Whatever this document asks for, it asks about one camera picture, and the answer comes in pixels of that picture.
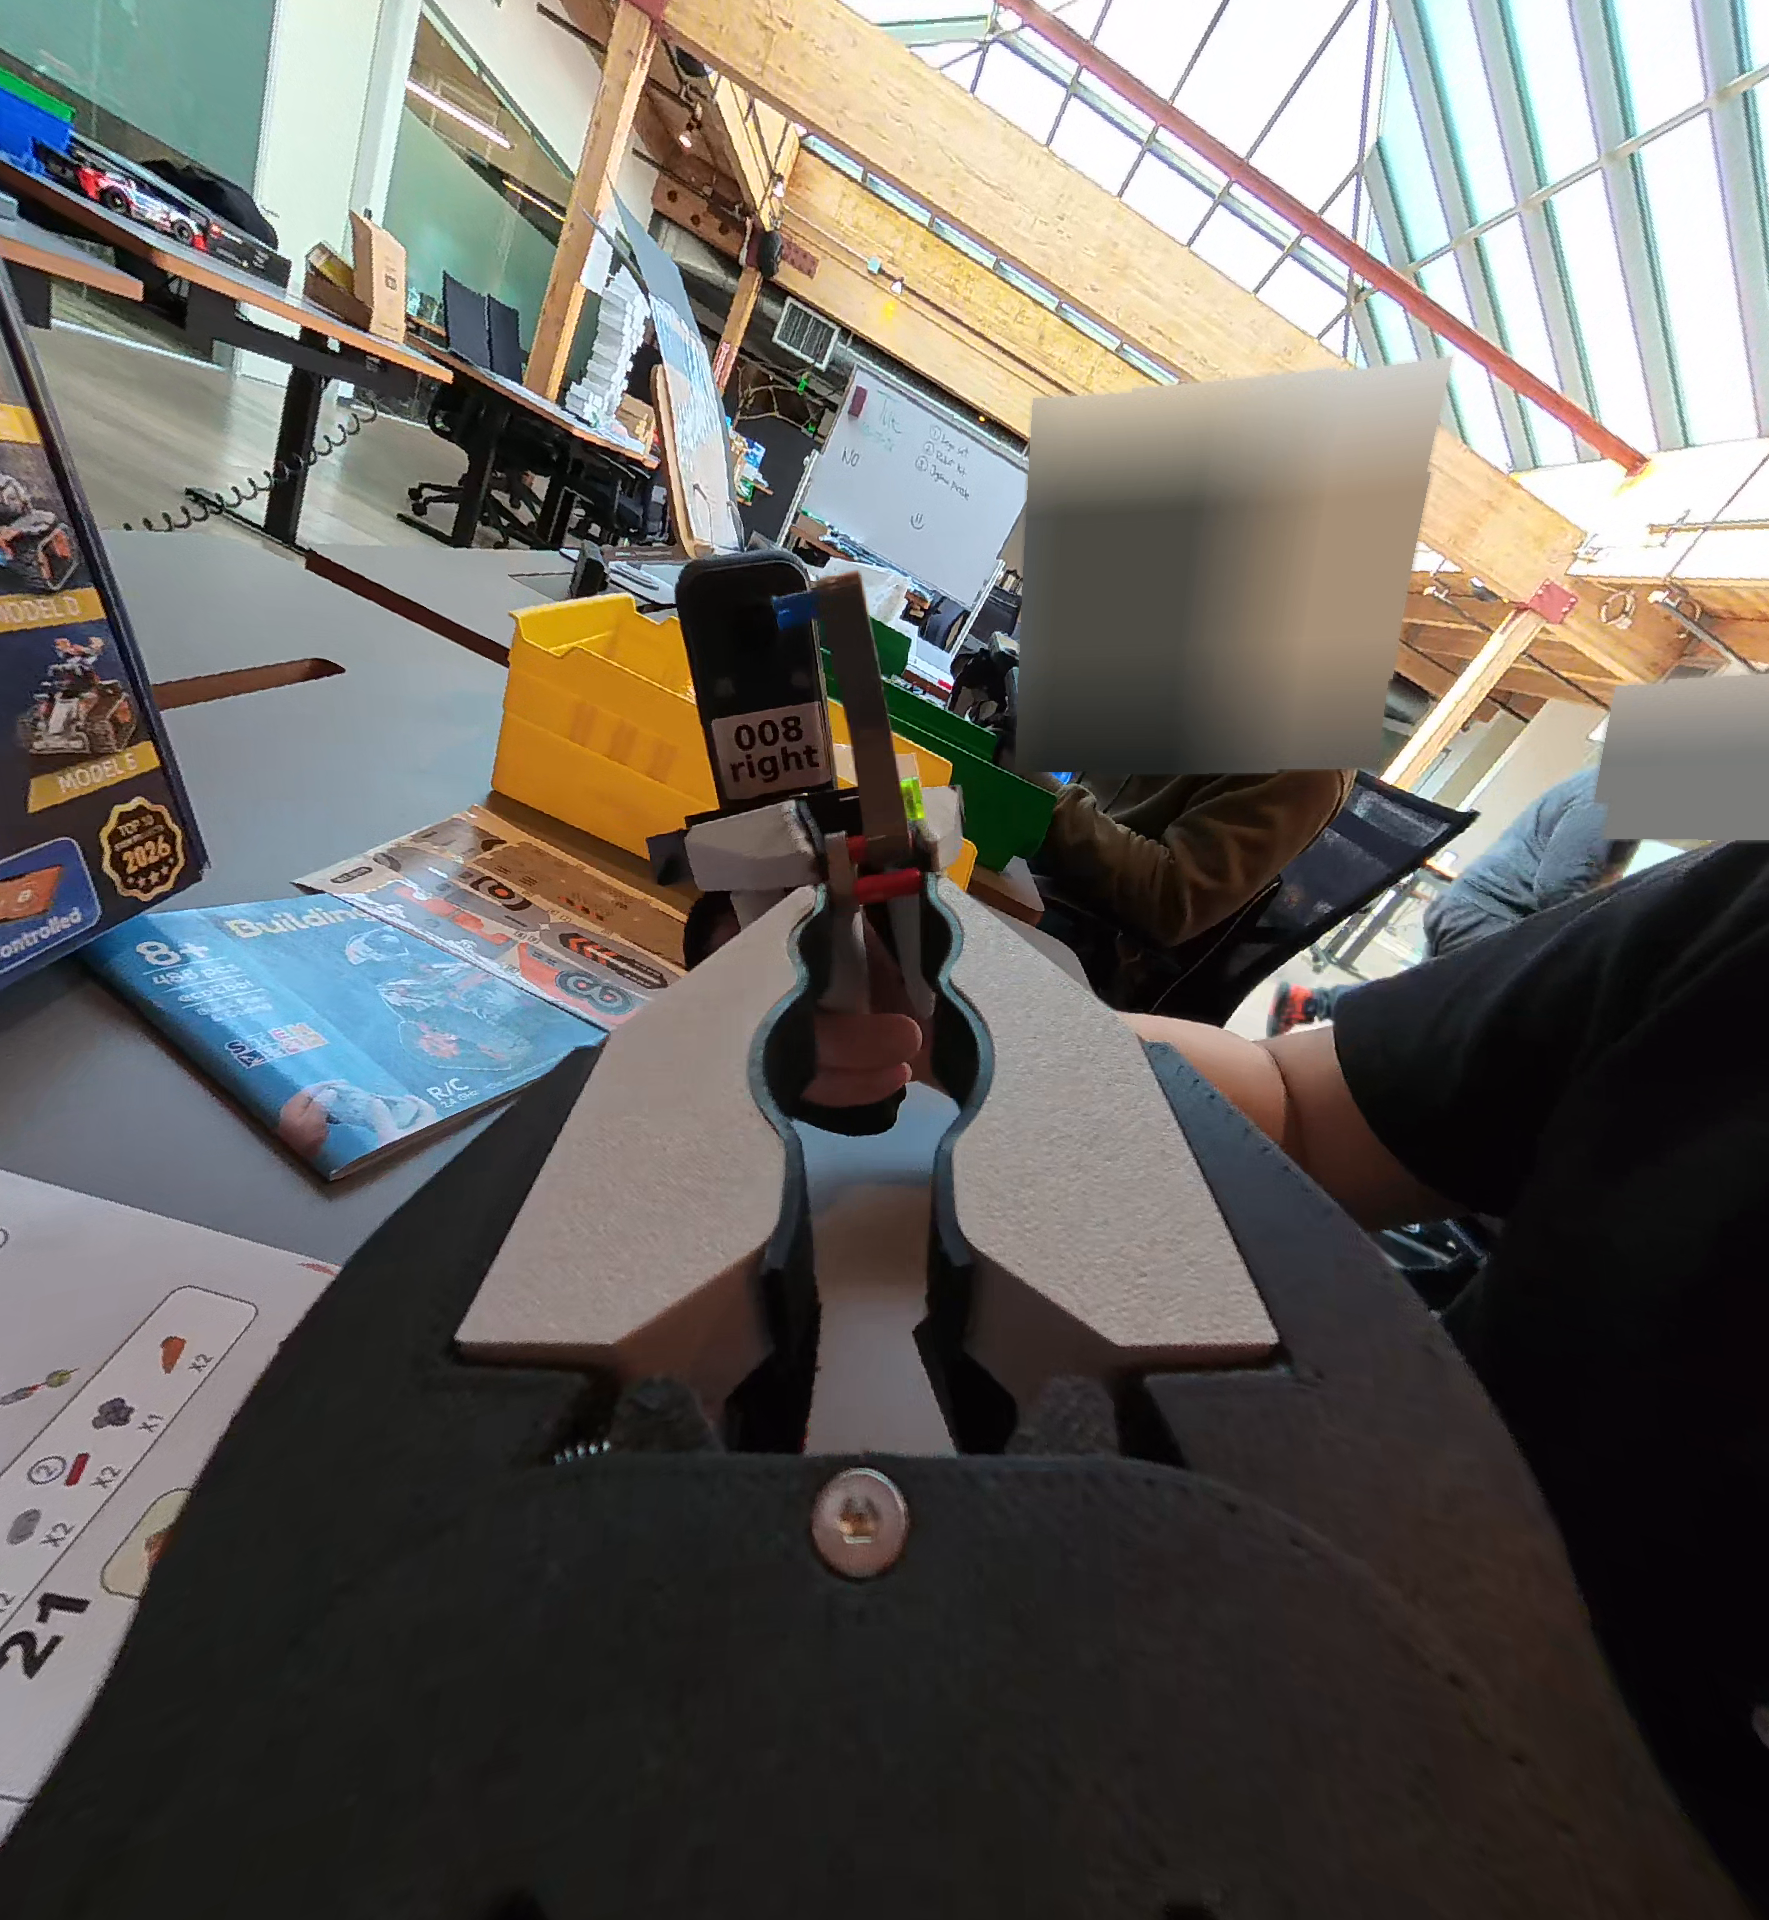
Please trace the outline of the person's right hand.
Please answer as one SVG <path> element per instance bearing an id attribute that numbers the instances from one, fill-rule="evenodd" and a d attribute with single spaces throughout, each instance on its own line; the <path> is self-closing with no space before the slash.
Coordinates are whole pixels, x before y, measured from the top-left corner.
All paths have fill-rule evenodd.
<path id="1" fill-rule="evenodd" d="M 925 1077 L 926 1039 L 905 1013 L 816 1010 L 816 1072 L 803 1102 L 820 1110 L 890 1105 Z"/>

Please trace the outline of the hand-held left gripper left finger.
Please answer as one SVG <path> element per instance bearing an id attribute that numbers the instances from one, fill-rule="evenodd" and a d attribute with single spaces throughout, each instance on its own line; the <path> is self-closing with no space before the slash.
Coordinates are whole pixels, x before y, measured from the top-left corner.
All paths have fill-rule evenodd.
<path id="1" fill-rule="evenodd" d="M 768 1416 L 806 1416 L 803 1153 L 763 1049 L 820 904 L 786 894 L 605 1042 L 455 1330 L 464 1357 L 675 1377 L 705 1413 L 765 1372 Z"/>

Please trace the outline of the yellow storage bin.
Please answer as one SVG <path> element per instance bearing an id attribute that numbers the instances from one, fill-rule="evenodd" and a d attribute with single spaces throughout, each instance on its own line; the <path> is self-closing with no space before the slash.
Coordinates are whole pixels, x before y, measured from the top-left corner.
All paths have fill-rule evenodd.
<path id="1" fill-rule="evenodd" d="M 697 647 L 623 595 L 516 615 L 493 790 L 639 855 L 672 826 L 786 799 L 816 832 L 857 829 L 820 643 L 774 630 L 771 604 L 803 590 L 724 559 L 684 587 Z"/>

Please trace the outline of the black office chair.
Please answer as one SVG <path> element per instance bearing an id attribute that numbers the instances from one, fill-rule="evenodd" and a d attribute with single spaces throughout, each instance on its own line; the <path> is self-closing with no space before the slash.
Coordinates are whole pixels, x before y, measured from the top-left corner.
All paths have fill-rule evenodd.
<path id="1" fill-rule="evenodd" d="M 1356 776 L 1323 832 L 1228 922 L 1183 947 L 1152 950 L 1107 998 L 1124 1013 L 1225 1026 L 1259 978 L 1413 877 L 1473 823 L 1374 776 Z"/>

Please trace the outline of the black toy car box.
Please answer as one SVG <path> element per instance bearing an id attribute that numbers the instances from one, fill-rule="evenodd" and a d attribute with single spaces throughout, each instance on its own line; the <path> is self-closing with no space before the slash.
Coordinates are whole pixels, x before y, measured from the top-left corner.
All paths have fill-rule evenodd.
<path id="1" fill-rule="evenodd" d="M 40 149 L 40 169 L 65 189 L 99 205 L 106 212 L 165 232 L 178 245 L 208 254 L 246 275 L 257 275 L 282 294 L 289 288 L 289 262 L 282 254 L 223 226 L 223 221 L 190 196 L 180 196 L 165 182 L 154 179 L 144 162 L 132 162 L 115 149 L 98 146 L 85 136 L 73 136 L 65 156 Z"/>

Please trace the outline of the whiteboard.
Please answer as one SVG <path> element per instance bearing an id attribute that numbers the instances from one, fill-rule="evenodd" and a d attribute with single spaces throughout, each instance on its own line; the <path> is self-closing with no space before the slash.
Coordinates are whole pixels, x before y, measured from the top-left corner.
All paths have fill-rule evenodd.
<path id="1" fill-rule="evenodd" d="M 800 513 L 974 610 L 1024 506 L 1024 459 L 856 364 Z"/>

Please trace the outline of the grey toy beam assembly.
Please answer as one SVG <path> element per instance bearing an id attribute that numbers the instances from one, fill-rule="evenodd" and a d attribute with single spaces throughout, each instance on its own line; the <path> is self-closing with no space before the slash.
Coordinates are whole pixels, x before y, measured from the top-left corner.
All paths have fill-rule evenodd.
<path id="1" fill-rule="evenodd" d="M 962 849 L 962 799 L 952 786 L 919 786 L 905 799 L 895 767 L 893 722 L 870 638 L 865 587 L 852 574 L 827 578 L 819 590 L 771 604 L 783 638 L 811 638 L 831 660 L 846 711 L 850 762 L 856 769 L 857 829 L 819 832 L 819 879 L 829 912 L 829 974 L 824 1007 L 870 1010 L 866 910 L 883 908 L 890 950 L 902 974 L 912 1020 L 933 1016 L 936 993 L 925 977 L 922 910 L 929 879 Z"/>

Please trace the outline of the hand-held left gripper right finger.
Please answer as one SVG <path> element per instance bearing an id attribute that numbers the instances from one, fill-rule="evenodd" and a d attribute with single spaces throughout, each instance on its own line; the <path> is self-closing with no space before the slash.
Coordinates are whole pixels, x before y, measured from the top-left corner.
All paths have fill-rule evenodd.
<path id="1" fill-rule="evenodd" d="M 939 1273 L 1020 1410 L 1057 1377 L 1259 1367 L 1277 1336 L 1136 1036 L 949 882 L 925 888 Z"/>

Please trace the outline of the red ceiling pipe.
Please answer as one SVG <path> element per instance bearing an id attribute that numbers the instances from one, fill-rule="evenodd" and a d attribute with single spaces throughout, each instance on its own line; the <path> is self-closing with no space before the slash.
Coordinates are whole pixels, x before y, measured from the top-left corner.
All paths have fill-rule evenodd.
<path id="1" fill-rule="evenodd" d="M 1460 323 L 1453 310 L 1432 301 L 1419 282 L 1381 262 L 1363 245 L 1350 239 L 1341 226 L 1327 221 L 1317 209 L 1301 205 L 1287 186 L 1258 169 L 1245 156 L 1211 139 L 1202 126 L 1186 117 L 1175 104 L 1156 97 L 1124 67 L 1114 63 L 1087 37 L 1071 33 L 1058 16 L 1038 3 L 1005 3 L 1005 11 L 1031 28 L 1043 44 L 1057 49 L 1078 74 L 1094 74 L 1119 100 L 1136 109 L 1153 136 L 1169 136 L 1190 159 L 1211 163 L 1228 186 L 1244 189 L 1259 206 L 1274 212 L 1297 239 L 1313 242 L 1346 267 L 1363 288 L 1399 305 L 1427 333 L 1445 338 L 1460 358 L 1482 367 L 1496 386 L 1512 390 L 1535 404 L 1548 419 L 1557 419 L 1570 436 L 1588 445 L 1597 458 L 1613 463 L 1627 478 L 1650 465 L 1650 455 L 1634 447 L 1605 422 L 1593 419 L 1581 404 L 1541 383 L 1529 367 L 1503 353 L 1488 333 Z"/>

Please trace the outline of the cardboard box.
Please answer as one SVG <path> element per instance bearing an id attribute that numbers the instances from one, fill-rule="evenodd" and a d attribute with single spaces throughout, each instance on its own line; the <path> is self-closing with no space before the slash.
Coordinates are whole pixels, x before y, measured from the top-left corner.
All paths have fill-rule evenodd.
<path id="1" fill-rule="evenodd" d="M 408 262 L 401 245 L 365 212 L 350 212 L 350 258 L 316 245 L 303 262 L 303 300 L 389 346 L 404 346 Z"/>

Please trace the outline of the person's right forearm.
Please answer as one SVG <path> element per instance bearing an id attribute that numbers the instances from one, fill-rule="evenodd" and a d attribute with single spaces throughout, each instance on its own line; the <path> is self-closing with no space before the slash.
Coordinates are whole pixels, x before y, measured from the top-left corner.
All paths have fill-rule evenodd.
<path id="1" fill-rule="evenodd" d="M 1119 1020 L 1140 1042 L 1170 1046 L 1363 1228 L 1473 1217 L 1469 1204 L 1423 1189 L 1370 1132 L 1330 1026 L 1251 1042 L 1205 1023 Z"/>

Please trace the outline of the stack of white boxes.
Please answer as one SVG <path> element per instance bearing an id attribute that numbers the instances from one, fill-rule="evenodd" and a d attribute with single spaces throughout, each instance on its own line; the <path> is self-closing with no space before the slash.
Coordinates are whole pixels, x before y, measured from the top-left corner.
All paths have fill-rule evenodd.
<path id="1" fill-rule="evenodd" d="M 595 331 L 587 346 L 574 350 L 576 374 L 567 380 L 560 407 L 580 424 L 605 432 L 626 399 L 630 363 L 646 343 L 651 314 L 649 294 L 626 267 L 612 270 L 595 307 Z"/>

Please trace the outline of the green storage bin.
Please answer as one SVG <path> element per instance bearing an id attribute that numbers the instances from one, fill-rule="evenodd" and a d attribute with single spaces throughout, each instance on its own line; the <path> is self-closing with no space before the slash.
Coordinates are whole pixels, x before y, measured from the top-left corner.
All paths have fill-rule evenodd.
<path id="1" fill-rule="evenodd" d="M 829 707 L 829 733 L 846 743 L 850 785 L 890 796 L 893 755 L 909 747 L 922 755 L 925 786 L 959 790 L 979 866 L 1005 871 L 1014 855 L 1038 852 L 1053 799 L 992 765 L 987 729 L 882 677 L 875 647 L 860 638 L 866 620 L 856 581 L 840 581 L 840 595 L 824 587 L 803 601 L 829 671 L 827 689 L 840 696 Z"/>

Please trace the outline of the white instruction manual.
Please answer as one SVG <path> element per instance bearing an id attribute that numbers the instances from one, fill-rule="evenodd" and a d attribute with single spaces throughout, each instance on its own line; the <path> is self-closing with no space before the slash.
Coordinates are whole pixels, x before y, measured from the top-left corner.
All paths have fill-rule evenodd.
<path id="1" fill-rule="evenodd" d="M 0 1844 L 223 1426 L 333 1277 L 0 1169 Z"/>

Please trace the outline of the leaning printed board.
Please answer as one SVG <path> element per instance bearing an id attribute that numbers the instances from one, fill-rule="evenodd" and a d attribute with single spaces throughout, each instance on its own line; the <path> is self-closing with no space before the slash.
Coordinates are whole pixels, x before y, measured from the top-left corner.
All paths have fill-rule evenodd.
<path id="1" fill-rule="evenodd" d="M 661 353 L 655 413 L 675 536 L 688 555 L 732 555 L 744 539 L 730 483 L 724 404 L 678 264 L 649 239 L 623 202 L 612 205 L 612 232 L 623 232 L 626 257 L 649 290 Z"/>

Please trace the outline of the black bag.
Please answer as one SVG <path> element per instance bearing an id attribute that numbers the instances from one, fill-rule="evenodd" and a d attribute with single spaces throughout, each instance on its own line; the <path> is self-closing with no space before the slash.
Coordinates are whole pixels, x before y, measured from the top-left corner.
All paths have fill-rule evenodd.
<path id="1" fill-rule="evenodd" d="M 211 212 L 223 226 L 231 226 L 240 235 L 250 235 L 256 245 L 279 254 L 279 235 L 266 221 L 264 209 L 251 196 L 234 182 L 208 173 L 198 162 L 151 159 L 147 162 L 148 173 L 165 182 L 180 196 L 190 196 L 205 212 Z"/>

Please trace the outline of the blue toy set box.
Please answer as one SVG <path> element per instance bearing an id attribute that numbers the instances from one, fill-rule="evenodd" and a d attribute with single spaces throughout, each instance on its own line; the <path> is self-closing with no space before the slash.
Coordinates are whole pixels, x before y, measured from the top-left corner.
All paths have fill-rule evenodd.
<path id="1" fill-rule="evenodd" d="M 0 988 L 205 866 L 109 557 L 0 262 Z"/>

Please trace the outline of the sticker sheet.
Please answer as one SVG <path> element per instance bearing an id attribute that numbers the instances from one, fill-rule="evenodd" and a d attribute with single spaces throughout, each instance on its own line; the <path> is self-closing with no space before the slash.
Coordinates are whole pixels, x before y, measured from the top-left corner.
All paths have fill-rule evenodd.
<path id="1" fill-rule="evenodd" d="M 470 806 L 300 877 L 603 1031 L 679 978 L 684 910 Z"/>

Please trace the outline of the blue booklet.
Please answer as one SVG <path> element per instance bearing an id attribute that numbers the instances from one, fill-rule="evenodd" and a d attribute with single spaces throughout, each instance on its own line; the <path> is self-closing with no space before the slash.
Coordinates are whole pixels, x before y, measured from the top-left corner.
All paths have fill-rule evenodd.
<path id="1" fill-rule="evenodd" d="M 597 1026 L 325 898 L 147 912 L 83 958 L 326 1182 L 603 1042 Z"/>

